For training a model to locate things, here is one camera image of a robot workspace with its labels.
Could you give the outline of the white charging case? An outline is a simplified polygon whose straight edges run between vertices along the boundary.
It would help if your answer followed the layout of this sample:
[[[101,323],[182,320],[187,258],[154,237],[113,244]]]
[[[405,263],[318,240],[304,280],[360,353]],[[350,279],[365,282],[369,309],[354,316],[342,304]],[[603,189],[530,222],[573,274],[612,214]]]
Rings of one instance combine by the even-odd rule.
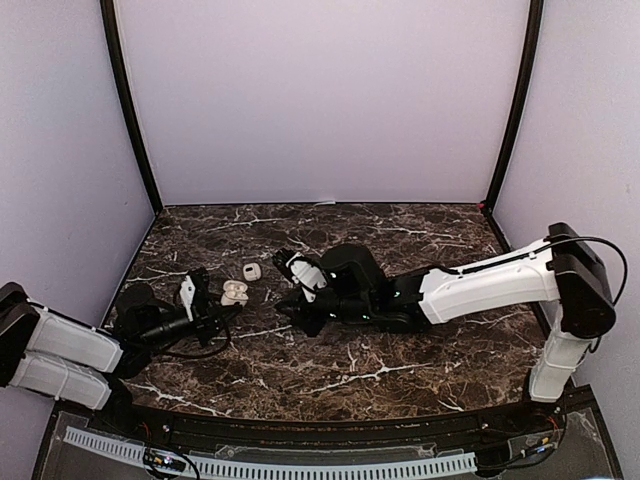
[[[258,281],[262,278],[262,268],[258,263],[245,264],[242,273],[247,282]]]
[[[223,306],[245,306],[249,300],[248,286],[238,280],[227,280],[223,284],[220,303]]]

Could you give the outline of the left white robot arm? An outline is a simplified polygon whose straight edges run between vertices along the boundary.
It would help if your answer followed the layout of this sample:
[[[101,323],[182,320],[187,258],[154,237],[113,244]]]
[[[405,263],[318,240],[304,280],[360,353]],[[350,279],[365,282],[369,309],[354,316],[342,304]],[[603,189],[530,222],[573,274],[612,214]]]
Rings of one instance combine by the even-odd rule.
[[[243,306],[224,305],[207,279],[191,273],[177,291],[179,304],[156,297],[138,283],[116,302],[112,331],[89,327],[32,300],[15,282],[1,288],[1,385],[68,401],[95,413],[120,436],[141,427],[140,412],[124,380],[158,357],[176,357],[173,346],[195,337],[207,347],[228,335]]]

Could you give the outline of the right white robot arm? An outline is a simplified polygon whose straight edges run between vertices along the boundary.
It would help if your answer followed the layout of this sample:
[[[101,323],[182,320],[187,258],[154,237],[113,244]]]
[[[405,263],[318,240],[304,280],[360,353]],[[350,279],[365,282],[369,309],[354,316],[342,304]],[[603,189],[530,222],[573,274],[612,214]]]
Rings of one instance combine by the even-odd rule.
[[[528,397],[510,413],[511,426],[530,434],[616,323],[621,295],[611,291],[593,244],[618,248],[559,222],[544,238],[506,254],[458,267],[431,264],[397,276],[386,275],[364,245],[341,244],[317,259],[280,249],[272,262],[294,288],[276,309],[315,337],[329,322],[417,333],[469,314],[555,302],[551,332],[529,375]]]

